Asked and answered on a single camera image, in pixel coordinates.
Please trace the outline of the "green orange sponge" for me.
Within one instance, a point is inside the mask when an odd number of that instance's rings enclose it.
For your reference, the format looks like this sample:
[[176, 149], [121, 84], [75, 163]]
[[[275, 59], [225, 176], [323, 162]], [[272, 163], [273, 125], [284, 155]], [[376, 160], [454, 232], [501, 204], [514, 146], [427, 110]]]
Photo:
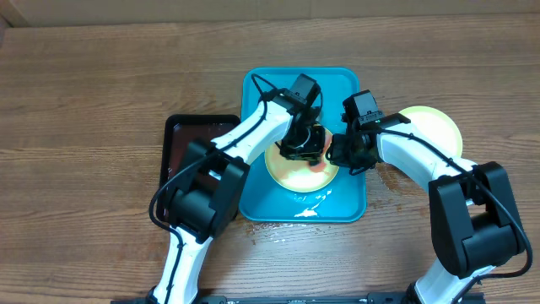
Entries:
[[322, 172], [324, 172], [325, 174], [327, 174], [327, 173], [332, 172], [333, 169], [334, 169], [334, 166], [329, 164], [325, 160], [322, 160], [321, 162], [319, 162], [318, 164], [313, 165], [313, 166], [309, 165], [309, 170], [311, 172], [314, 172], [314, 173], [322, 173]]

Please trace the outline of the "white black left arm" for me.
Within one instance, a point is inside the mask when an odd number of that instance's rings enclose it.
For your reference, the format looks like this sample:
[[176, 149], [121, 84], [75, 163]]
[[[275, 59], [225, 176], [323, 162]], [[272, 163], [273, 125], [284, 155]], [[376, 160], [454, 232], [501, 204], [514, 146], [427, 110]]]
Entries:
[[236, 217], [251, 163], [278, 144], [290, 160], [320, 159], [325, 131], [316, 119], [319, 95], [304, 97], [288, 90], [262, 95], [244, 122], [217, 138], [187, 139], [179, 134], [209, 115], [174, 115], [165, 124], [159, 189], [148, 215], [170, 234], [159, 283], [149, 303], [192, 303], [210, 243]]

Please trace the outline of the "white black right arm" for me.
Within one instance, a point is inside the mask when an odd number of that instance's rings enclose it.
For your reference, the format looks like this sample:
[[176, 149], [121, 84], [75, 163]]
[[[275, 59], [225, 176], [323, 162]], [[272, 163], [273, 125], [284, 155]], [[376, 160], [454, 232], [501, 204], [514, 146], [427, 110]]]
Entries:
[[408, 287], [406, 303], [459, 303], [486, 279], [524, 275], [532, 246], [505, 169], [451, 155], [405, 116], [348, 122], [326, 152], [335, 166], [358, 175], [378, 163], [395, 166], [429, 195], [436, 260]]

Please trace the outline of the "yellow plate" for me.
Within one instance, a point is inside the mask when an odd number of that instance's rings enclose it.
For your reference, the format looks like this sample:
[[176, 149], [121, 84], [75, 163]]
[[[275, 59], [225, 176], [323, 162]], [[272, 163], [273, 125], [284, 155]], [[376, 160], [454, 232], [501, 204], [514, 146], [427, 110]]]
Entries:
[[427, 138], [452, 156], [462, 156], [461, 132], [444, 112], [429, 106], [410, 106], [399, 113], [409, 118]]
[[[324, 155], [321, 155], [322, 160], [331, 164]], [[339, 171], [339, 167], [333, 165], [333, 171], [327, 174], [324, 172], [311, 172], [307, 161], [286, 160], [279, 154], [279, 149], [276, 145], [266, 149], [264, 161], [270, 176], [275, 182], [297, 193], [313, 192], [325, 187], [334, 179]]]

